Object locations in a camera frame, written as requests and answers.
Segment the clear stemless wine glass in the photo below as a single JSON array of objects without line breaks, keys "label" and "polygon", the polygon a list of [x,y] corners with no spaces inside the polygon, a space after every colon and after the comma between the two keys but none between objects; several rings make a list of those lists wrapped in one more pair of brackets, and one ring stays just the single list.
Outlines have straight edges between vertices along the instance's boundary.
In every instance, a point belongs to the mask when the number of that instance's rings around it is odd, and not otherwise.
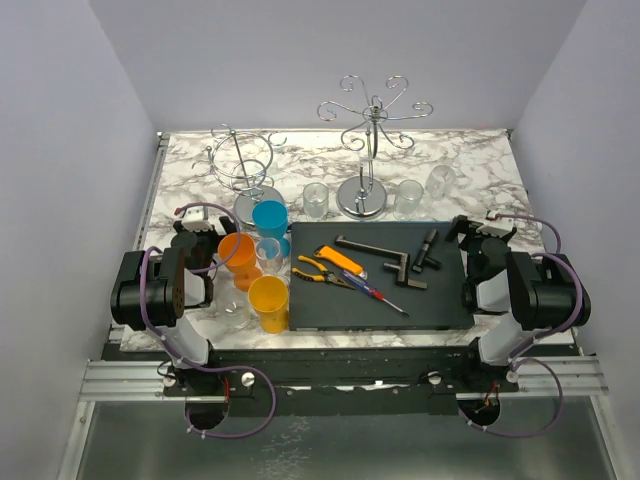
[{"label": "clear stemless wine glass", "polygon": [[418,181],[403,180],[396,189],[394,217],[402,221],[411,219],[417,211],[423,195],[423,186]]}]

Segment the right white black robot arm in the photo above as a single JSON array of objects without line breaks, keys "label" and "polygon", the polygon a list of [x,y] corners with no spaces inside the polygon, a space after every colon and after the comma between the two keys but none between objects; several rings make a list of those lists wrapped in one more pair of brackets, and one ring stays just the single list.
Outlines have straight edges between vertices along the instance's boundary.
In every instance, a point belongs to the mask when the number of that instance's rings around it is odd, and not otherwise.
[{"label": "right white black robot arm", "polygon": [[[513,250],[509,242],[517,233],[516,220],[551,230],[555,251]],[[585,325],[591,315],[591,299],[562,253],[559,231],[545,220],[498,211],[488,212],[482,221],[458,215],[446,240],[457,237],[462,238],[459,248],[467,256],[463,306],[472,314],[499,319],[495,328],[474,339],[471,351],[476,358],[464,362],[459,370],[462,384],[480,392],[496,380],[495,367],[515,369],[519,359],[541,340]]]}]

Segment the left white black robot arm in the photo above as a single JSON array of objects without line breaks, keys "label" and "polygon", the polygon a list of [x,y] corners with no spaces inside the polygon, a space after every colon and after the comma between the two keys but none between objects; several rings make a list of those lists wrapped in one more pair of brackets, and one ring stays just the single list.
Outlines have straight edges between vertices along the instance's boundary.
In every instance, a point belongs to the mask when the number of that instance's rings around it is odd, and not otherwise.
[{"label": "left white black robot arm", "polygon": [[201,395],[220,387],[222,372],[210,361],[210,342],[197,333],[186,313],[213,301],[208,269],[218,266],[214,255],[221,240],[237,231],[229,217],[222,216],[220,222],[222,234],[214,228],[189,231],[176,221],[170,246],[162,253],[125,253],[110,297],[116,324],[157,339],[174,368],[189,369],[187,382]]}]

